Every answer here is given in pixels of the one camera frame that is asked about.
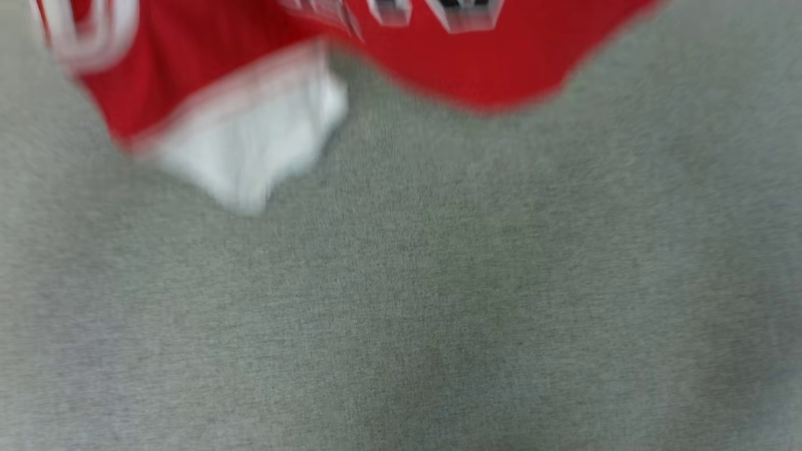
red jersey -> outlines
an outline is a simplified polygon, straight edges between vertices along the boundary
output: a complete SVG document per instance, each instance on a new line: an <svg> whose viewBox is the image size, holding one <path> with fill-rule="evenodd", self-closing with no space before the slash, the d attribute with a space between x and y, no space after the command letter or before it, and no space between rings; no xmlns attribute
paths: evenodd
<svg viewBox="0 0 802 451"><path fill-rule="evenodd" d="M558 87L654 0L281 0L397 78L478 108Z"/></svg>
<svg viewBox="0 0 802 451"><path fill-rule="evenodd" d="M30 0L123 149L257 212L346 110L323 39L477 108L557 87L654 0Z"/></svg>

gray floor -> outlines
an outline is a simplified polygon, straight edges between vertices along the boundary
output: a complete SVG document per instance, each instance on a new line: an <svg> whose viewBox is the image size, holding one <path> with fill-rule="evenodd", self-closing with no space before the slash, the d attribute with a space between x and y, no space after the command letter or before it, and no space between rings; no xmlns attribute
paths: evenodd
<svg viewBox="0 0 802 451"><path fill-rule="evenodd" d="M678 0L487 119L350 60L236 217L0 5L0 449L802 449L802 2Z"/></svg>

white fabric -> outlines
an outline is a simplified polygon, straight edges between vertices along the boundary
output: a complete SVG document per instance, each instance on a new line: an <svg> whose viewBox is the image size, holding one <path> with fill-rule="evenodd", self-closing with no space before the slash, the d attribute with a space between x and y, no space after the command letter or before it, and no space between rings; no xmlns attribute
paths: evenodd
<svg viewBox="0 0 802 451"><path fill-rule="evenodd" d="M310 49L312 59L284 65L257 84L252 78L264 71L259 65L221 82L249 81L191 108L179 125L150 144L150 156L222 205L238 213L261 212L279 182L317 160L346 114L345 85L329 72L322 44L305 44L278 58Z"/></svg>
<svg viewBox="0 0 802 451"><path fill-rule="evenodd" d="M44 36L43 18L36 0L29 0L34 29ZM94 30L78 36L69 0L43 0L50 34L49 51L73 74L91 74L117 64L131 48L140 20L140 0L92 0L86 26Z"/></svg>

